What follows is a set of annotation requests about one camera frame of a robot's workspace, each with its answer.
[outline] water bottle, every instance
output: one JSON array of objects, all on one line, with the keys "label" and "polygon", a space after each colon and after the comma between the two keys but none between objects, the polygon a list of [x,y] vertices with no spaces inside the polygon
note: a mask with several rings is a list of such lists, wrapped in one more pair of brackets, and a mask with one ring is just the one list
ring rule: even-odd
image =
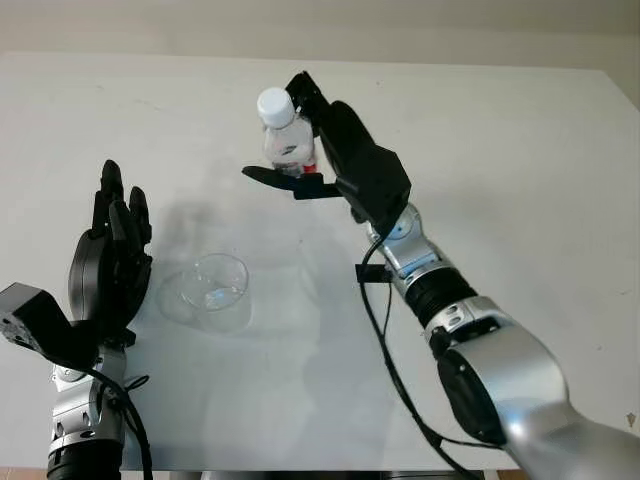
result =
[{"label": "water bottle", "polygon": [[262,92],[258,115],[265,126],[264,154],[274,169],[293,177],[316,171],[311,123],[296,113],[286,90]]}]

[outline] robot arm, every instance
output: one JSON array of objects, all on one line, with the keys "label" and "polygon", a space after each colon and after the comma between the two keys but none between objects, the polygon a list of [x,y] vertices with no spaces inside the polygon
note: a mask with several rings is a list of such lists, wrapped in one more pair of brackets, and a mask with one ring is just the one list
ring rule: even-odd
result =
[{"label": "robot arm", "polygon": [[134,187],[127,207],[120,169],[108,160],[93,225],[69,272],[73,320],[44,290],[14,283],[0,292],[0,333],[55,363],[49,480],[119,479],[127,415],[141,441],[144,478],[151,478],[144,426],[124,385],[125,348],[135,341],[127,326],[147,290],[150,240],[144,193]]},{"label": "robot arm", "polygon": [[[640,438],[580,415],[553,355],[479,296],[423,235],[397,155],[374,143],[348,105],[329,104],[306,72],[287,91],[320,136],[335,184],[324,185],[320,174],[291,179],[259,167],[243,172],[292,190],[295,198],[344,196],[354,219],[368,223],[372,244],[381,242],[387,276],[425,329],[460,426],[501,446],[533,480],[638,478]],[[367,268],[373,273],[360,267],[361,281]]]}]

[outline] wire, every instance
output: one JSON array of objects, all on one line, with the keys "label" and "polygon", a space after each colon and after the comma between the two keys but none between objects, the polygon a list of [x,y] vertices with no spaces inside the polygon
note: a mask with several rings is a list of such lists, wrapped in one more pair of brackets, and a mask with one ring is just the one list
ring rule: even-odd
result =
[{"label": "wire", "polygon": [[[87,368],[87,369],[76,368],[76,370],[92,376],[93,378],[101,382],[103,385],[105,385],[107,388],[109,388],[118,397],[118,400],[122,403],[125,410],[125,415],[124,415],[125,421],[127,422],[127,425],[129,425],[129,428],[135,435],[136,440],[140,445],[140,457],[142,459],[143,478],[144,480],[153,480],[153,472],[152,472],[152,464],[151,464],[151,449],[149,447],[149,440],[147,439],[147,431],[144,428],[144,424],[142,423],[140,414],[138,413],[136,406],[131,401],[131,398],[129,397],[127,390],[122,388],[120,385],[118,385],[115,381],[107,377],[102,372],[99,372],[92,368]],[[140,379],[143,377],[145,377],[145,375],[137,378],[132,383],[140,382]],[[148,378],[138,386],[143,385],[147,381],[148,381]]]},{"label": "wire", "polygon": [[391,299],[393,298],[393,287],[389,283],[389,300],[387,300],[387,313],[384,314],[384,327],[382,327],[382,338],[387,340],[387,327],[389,326],[389,317],[391,316]]},{"label": "wire", "polygon": [[149,381],[149,375],[140,375],[139,377],[135,377],[128,385],[125,385],[124,389],[127,393],[136,388],[140,388],[145,383]]},{"label": "wire", "polygon": [[[371,258],[373,253],[380,247],[380,245],[382,245],[383,241],[384,241],[384,238],[379,237],[373,244],[371,244],[367,252],[364,254],[364,257],[362,258],[361,265],[363,268],[366,267],[366,265],[369,263],[369,259]],[[431,445],[431,447],[436,451],[436,453],[451,468],[453,468],[456,472],[462,475],[463,478],[467,480],[478,480],[478,477],[476,477],[474,474],[472,474],[470,471],[468,471],[466,468],[464,468],[462,465],[456,462],[453,458],[451,458],[447,454],[447,452],[444,451],[444,449],[442,448],[442,442],[447,441],[449,443],[454,443],[457,445],[464,445],[464,446],[477,447],[477,448],[499,449],[499,447],[495,445],[483,444],[483,443],[463,442],[460,440],[453,440],[453,439],[444,437],[440,435],[438,432],[436,432],[435,430],[433,430],[431,427],[429,427],[422,420],[422,418],[420,417],[420,414],[418,413],[418,410],[416,409],[413,401],[411,400],[411,397],[409,396],[409,393],[407,392],[406,387],[404,386],[404,383],[402,382],[402,378],[398,374],[398,371],[393,362],[391,354],[389,353],[389,349],[387,348],[386,332],[387,332],[387,327],[389,325],[389,317],[390,317],[390,310],[391,310],[391,296],[389,297],[389,302],[387,304],[387,313],[386,313],[384,326],[383,326],[383,329],[381,330],[380,325],[378,324],[375,318],[375,315],[373,313],[373,309],[371,308],[371,304],[367,296],[365,283],[360,281],[359,285],[360,285],[360,294],[362,296],[362,303],[364,304],[365,310],[369,317],[369,321],[371,322],[371,326],[373,327],[373,330],[376,334],[376,338],[378,339],[378,343],[380,344],[380,348],[382,349],[382,355],[384,357],[385,365],[387,366],[389,376],[391,377],[391,381],[394,387],[396,388],[396,391],[398,392],[400,399],[405,404],[405,406],[409,410],[409,413],[411,414],[414,421],[416,422],[416,425],[418,426],[419,430],[422,432],[423,436],[425,437],[429,445]]]}]

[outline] table surface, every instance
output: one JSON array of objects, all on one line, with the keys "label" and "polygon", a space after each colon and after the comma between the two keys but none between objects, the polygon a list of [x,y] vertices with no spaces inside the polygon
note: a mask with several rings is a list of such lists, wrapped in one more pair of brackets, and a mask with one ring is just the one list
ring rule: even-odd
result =
[{"label": "table surface", "polygon": [[[91,220],[102,163],[148,195],[149,292],[128,375],[156,469],[442,469],[387,377],[356,288],[364,228],[339,199],[251,182],[261,89],[308,69],[413,183],[426,233],[557,355],[576,407],[638,434],[638,111],[601,72],[161,56],[0,57],[0,285],[50,291]],[[326,162],[320,168],[328,171]],[[232,253],[252,323],[212,336],[164,318],[180,262]],[[384,287],[372,287],[380,312]],[[425,420],[464,438],[418,322],[396,296],[390,345]],[[46,463],[51,366],[0,342],[0,465]],[[501,452],[450,447],[468,467]],[[125,463],[138,465],[128,441]]]}]

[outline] white bottle cap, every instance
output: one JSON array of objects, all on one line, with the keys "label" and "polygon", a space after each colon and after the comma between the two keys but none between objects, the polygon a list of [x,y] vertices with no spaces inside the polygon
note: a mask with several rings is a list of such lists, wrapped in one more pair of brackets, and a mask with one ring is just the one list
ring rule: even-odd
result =
[{"label": "white bottle cap", "polygon": [[267,88],[258,97],[258,115],[267,127],[285,127],[295,113],[291,97],[284,88]]}]

